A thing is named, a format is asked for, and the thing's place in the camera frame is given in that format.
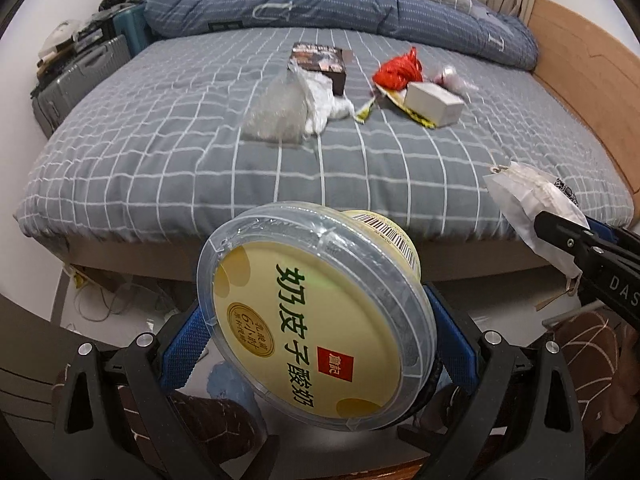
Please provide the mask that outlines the yellow yogurt cup clear lid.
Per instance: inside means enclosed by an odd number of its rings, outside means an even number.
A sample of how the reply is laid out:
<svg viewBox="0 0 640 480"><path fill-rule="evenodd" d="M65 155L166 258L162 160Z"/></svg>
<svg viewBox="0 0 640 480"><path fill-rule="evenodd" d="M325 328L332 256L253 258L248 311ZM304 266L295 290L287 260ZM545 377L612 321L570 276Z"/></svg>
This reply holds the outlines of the yellow yogurt cup clear lid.
<svg viewBox="0 0 640 480"><path fill-rule="evenodd" d="M256 207L210 234L196 284L224 360L301 422L392 426L434 380L436 323L419 255L382 214Z"/></svg>

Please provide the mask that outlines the blue slipper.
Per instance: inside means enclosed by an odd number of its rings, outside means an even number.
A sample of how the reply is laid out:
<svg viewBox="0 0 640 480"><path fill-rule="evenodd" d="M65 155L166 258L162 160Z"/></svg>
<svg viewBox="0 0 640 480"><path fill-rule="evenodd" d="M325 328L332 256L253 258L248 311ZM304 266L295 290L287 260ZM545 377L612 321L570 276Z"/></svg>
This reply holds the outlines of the blue slipper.
<svg viewBox="0 0 640 480"><path fill-rule="evenodd" d="M206 391L212 399L233 401L248 412L257 408L252 386L226 361L214 365L207 377Z"/></svg>

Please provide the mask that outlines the white paper bag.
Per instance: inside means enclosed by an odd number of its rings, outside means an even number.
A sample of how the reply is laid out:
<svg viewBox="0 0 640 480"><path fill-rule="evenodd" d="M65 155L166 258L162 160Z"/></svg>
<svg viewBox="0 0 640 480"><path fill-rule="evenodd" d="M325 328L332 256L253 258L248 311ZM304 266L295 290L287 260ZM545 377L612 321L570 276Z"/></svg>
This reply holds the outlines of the white paper bag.
<svg viewBox="0 0 640 480"><path fill-rule="evenodd" d="M534 228L535 218L541 212L550 212L588 229L586 216L564 193L557 177L533 166L511 162L509 166L491 168L484 177L489 195L521 240L539 257L547 260L569 280L578 278L582 271L573 258L561 249L542 240Z"/></svg>

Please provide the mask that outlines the dark brown snack box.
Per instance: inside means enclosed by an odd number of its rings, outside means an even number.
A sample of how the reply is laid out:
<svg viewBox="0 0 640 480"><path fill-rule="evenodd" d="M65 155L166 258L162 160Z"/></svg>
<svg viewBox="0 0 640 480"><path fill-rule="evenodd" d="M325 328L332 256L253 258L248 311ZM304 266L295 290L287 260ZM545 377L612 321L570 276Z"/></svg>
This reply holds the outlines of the dark brown snack box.
<svg viewBox="0 0 640 480"><path fill-rule="evenodd" d="M344 96L347 74L341 48L296 42L293 44L290 59L303 70L328 77L332 81L334 96Z"/></svg>

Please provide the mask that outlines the blue striped duvet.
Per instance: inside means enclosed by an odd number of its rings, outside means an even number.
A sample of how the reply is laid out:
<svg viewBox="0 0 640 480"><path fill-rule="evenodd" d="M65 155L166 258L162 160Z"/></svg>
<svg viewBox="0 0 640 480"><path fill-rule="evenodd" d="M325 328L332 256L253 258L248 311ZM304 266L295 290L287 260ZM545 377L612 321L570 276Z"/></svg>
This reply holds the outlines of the blue striped duvet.
<svg viewBox="0 0 640 480"><path fill-rule="evenodd" d="M515 16L477 3L459 11L433 0L146 0L164 38L251 27L336 28L473 55L519 70L538 62L534 34Z"/></svg>

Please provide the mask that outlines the grey checked bed mattress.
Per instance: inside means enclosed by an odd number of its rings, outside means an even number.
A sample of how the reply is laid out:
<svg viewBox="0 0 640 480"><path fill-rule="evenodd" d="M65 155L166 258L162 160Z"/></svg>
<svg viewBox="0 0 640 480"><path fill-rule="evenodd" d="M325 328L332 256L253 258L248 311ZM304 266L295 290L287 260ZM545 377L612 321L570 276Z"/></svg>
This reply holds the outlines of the grey checked bed mattress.
<svg viewBox="0 0 640 480"><path fill-rule="evenodd" d="M166 242L206 237L250 208L302 200L384 214L414 240L508 240L492 167L522 162L560 178L589 217L628 226L634 203L597 138L529 73L422 46L475 91L455 124L427 129L393 105L363 124L330 122L296 144L241 126L296 42L352 51L346 96L369 99L378 66L405 41L341 29L252 28L159 41L66 117L30 170L15 211L33 238Z"/></svg>

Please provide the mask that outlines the red plastic bag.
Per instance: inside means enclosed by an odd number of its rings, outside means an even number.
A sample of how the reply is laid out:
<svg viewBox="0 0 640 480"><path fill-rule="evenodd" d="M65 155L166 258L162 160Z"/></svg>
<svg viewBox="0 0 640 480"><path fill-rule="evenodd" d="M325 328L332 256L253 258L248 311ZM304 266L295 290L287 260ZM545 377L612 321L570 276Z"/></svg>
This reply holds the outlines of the red plastic bag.
<svg viewBox="0 0 640 480"><path fill-rule="evenodd" d="M372 80L380 87L393 91L405 90L410 82L422 82L423 68L416 47L383 63Z"/></svg>

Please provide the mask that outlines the clear plastic bag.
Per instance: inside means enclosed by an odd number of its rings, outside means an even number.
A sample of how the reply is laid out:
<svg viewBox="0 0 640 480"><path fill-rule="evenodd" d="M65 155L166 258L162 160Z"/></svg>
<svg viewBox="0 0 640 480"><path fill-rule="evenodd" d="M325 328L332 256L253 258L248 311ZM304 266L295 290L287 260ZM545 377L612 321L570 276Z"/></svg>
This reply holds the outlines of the clear plastic bag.
<svg viewBox="0 0 640 480"><path fill-rule="evenodd" d="M241 127L245 140L299 144L307 121L308 104L302 70L288 62L286 70L268 84L250 104Z"/></svg>

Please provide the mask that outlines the white crumpled tissue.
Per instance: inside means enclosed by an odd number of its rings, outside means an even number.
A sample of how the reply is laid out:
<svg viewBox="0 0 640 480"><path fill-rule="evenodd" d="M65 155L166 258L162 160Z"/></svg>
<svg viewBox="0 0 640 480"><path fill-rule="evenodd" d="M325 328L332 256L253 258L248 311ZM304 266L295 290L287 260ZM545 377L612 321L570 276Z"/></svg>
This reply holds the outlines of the white crumpled tissue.
<svg viewBox="0 0 640 480"><path fill-rule="evenodd" d="M333 93L333 81L322 73L302 70L299 76L307 107L304 133L320 136L330 120L344 119L355 115L350 99Z"/></svg>

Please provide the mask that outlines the clear pinkish plastic wrap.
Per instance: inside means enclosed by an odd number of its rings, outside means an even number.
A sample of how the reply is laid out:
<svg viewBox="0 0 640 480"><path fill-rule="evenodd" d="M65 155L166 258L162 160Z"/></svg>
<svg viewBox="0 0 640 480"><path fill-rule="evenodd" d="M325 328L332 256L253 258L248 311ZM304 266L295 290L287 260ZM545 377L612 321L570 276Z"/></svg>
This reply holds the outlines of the clear pinkish plastic wrap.
<svg viewBox="0 0 640 480"><path fill-rule="evenodd" d="M478 90L475 84L472 84L471 81L467 81L460 76L454 66L451 65L435 70L434 74L430 77L430 81L457 96L466 96Z"/></svg>

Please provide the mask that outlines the grey hard suitcase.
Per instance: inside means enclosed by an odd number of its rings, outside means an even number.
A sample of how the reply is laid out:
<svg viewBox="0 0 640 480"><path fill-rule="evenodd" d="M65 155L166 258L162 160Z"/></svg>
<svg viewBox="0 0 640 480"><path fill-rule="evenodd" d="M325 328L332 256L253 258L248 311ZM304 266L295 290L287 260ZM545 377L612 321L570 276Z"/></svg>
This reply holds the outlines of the grey hard suitcase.
<svg viewBox="0 0 640 480"><path fill-rule="evenodd" d="M127 40L119 35L91 48L32 92L32 112L47 139L72 109L98 84L130 61Z"/></svg>

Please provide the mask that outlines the wooden headboard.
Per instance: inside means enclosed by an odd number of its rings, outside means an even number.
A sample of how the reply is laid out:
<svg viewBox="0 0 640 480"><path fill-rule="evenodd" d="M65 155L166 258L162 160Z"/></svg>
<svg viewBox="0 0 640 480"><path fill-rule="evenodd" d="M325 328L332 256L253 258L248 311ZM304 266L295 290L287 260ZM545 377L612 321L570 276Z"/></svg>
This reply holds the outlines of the wooden headboard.
<svg viewBox="0 0 640 480"><path fill-rule="evenodd" d="M535 77L597 136L638 202L638 56L551 0L535 0L528 27L539 48Z"/></svg>

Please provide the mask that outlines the yellow white snack wrapper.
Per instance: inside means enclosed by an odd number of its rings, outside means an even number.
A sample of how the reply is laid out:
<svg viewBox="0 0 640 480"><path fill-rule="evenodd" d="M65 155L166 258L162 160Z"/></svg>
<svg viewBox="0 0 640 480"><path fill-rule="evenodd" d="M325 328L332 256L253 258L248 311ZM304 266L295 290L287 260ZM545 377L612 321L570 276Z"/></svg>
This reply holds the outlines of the yellow white snack wrapper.
<svg viewBox="0 0 640 480"><path fill-rule="evenodd" d="M403 112L407 117L409 117L411 120L421 125L422 127L427 129L436 128L434 122L431 122L429 119L423 117L414 110L410 110L410 108L405 104L405 90L390 90L380 86L379 84L374 84L373 94L375 97L375 102L377 102L379 106L386 104L393 105L393 107Z"/></svg>

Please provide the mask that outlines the small yellow wrapper strip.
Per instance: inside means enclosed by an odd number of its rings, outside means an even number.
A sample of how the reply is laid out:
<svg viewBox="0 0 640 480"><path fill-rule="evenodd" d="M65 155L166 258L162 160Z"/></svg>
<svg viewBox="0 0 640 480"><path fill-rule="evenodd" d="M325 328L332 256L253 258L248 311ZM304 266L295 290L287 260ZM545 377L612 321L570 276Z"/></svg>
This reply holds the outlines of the small yellow wrapper strip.
<svg viewBox="0 0 640 480"><path fill-rule="evenodd" d="M376 96L372 96L372 98L365 102L363 106L360 106L358 110L355 110L354 119L358 124L364 124L368 120L375 104Z"/></svg>

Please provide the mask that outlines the small white cardboard box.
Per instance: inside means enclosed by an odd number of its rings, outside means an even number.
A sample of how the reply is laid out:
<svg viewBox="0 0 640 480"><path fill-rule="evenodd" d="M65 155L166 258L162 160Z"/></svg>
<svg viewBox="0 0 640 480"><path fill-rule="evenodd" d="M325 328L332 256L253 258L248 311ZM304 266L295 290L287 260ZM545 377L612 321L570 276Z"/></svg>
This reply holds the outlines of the small white cardboard box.
<svg viewBox="0 0 640 480"><path fill-rule="evenodd" d="M410 82L404 104L408 110L428 119L436 127L457 122L465 106L461 98L431 82Z"/></svg>

